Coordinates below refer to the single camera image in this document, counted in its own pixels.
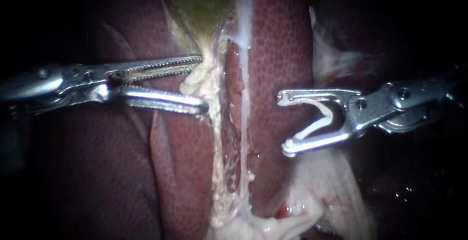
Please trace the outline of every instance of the clip applier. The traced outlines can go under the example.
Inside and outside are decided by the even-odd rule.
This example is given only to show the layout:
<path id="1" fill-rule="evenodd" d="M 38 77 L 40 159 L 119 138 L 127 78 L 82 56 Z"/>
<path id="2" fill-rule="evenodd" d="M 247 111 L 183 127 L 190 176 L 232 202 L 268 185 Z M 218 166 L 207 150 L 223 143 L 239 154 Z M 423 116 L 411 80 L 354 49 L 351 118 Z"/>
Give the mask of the clip applier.
<path id="1" fill-rule="evenodd" d="M 325 116 L 287 139 L 281 145 L 283 154 L 294 157 L 334 145 L 357 137 L 370 127 L 377 127 L 388 133 L 412 131 L 438 119 L 438 112 L 429 111 L 428 104 L 449 98 L 449 91 L 461 82 L 463 80 L 450 73 L 428 79 L 388 82 L 368 95 L 338 88 L 282 90 L 277 95 L 279 106 L 308 103 L 319 108 Z M 332 122 L 332 112 L 322 101 L 338 103 L 345 116 L 344 123 L 335 132 L 309 137 L 313 131 Z"/>

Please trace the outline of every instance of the screw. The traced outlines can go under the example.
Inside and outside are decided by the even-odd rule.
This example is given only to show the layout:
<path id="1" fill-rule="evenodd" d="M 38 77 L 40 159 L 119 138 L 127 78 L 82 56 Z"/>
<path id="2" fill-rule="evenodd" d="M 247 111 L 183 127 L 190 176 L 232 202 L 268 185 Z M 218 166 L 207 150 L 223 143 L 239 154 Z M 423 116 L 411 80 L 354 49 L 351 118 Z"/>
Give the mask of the screw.
<path id="1" fill-rule="evenodd" d="M 397 92 L 398 94 L 398 97 L 401 99 L 401 100 L 406 100 L 408 98 L 410 98 L 411 96 L 411 92 L 409 89 L 407 88 L 400 88 Z"/>
<path id="2" fill-rule="evenodd" d="M 72 75 L 72 77 L 77 77 L 79 75 L 79 71 L 78 69 L 73 69 L 70 74 Z"/>
<path id="3" fill-rule="evenodd" d="M 366 109 L 367 101 L 364 98 L 359 98 L 358 100 L 356 100 L 356 106 L 359 110 Z"/>
<path id="4" fill-rule="evenodd" d="M 84 74 L 84 79 L 88 82 L 92 82 L 93 81 L 93 72 L 88 72 L 86 74 Z"/>
<path id="5" fill-rule="evenodd" d="M 38 71 L 38 78 L 39 79 L 47 79 L 47 78 L 49 78 L 49 75 L 50 75 L 49 70 L 47 70 L 45 68 L 41 68 Z"/>

